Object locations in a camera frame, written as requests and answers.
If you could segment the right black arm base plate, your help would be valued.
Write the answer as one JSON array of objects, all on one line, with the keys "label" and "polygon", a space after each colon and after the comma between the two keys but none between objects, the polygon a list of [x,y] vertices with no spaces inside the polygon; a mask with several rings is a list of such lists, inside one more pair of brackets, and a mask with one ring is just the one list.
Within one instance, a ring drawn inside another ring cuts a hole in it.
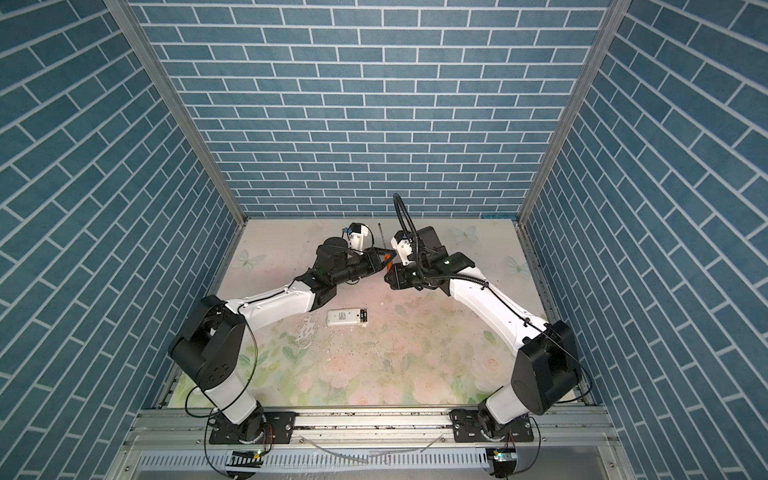
[{"label": "right black arm base plate", "polygon": [[485,410],[452,409],[448,418],[456,443],[532,442],[534,434],[527,416],[500,424]]}]

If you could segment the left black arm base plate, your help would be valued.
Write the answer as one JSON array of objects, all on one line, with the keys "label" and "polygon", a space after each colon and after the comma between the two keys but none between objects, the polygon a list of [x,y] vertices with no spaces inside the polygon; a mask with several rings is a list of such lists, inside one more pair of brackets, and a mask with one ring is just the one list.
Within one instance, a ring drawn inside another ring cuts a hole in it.
[{"label": "left black arm base plate", "polygon": [[289,444],[297,413],[260,410],[240,424],[232,423],[223,413],[216,413],[208,423],[208,441],[213,445]]}]

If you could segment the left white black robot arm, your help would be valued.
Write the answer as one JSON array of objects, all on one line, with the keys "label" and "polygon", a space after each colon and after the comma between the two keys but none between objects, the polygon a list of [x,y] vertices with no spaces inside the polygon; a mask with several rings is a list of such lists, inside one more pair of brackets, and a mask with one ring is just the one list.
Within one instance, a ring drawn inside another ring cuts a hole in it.
[{"label": "left white black robot arm", "polygon": [[341,237],[328,238],[318,246],[313,266],[286,286],[242,299],[201,299],[171,341],[168,355],[216,413],[235,426],[252,422],[259,403],[237,372],[243,339],[286,317],[319,309],[339,285],[384,270],[395,256],[391,249],[354,248]]}]

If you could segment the orange black screwdriver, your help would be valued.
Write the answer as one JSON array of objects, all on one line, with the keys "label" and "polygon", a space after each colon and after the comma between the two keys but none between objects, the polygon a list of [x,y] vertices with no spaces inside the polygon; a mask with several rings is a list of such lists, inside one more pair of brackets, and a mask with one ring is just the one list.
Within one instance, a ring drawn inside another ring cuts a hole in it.
[{"label": "orange black screwdriver", "polygon": [[377,223],[379,234],[381,237],[381,250],[380,256],[382,258],[382,261],[386,264],[386,269],[391,269],[391,262],[394,260],[395,257],[395,251],[391,249],[391,245],[388,243],[387,238],[384,235],[384,230],[382,227],[382,224],[380,222]]}]

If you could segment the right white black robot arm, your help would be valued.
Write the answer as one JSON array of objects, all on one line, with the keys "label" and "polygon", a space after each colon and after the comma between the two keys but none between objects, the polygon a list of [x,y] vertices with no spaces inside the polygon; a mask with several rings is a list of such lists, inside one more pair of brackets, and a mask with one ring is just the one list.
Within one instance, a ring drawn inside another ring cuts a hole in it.
[{"label": "right white black robot arm", "polygon": [[450,254],[432,227],[398,231],[391,240],[398,259],[385,275],[393,290],[441,290],[483,320],[512,351],[509,381],[481,401],[486,422],[502,426],[541,415],[583,378],[573,331],[550,323],[504,294],[461,252]]}]

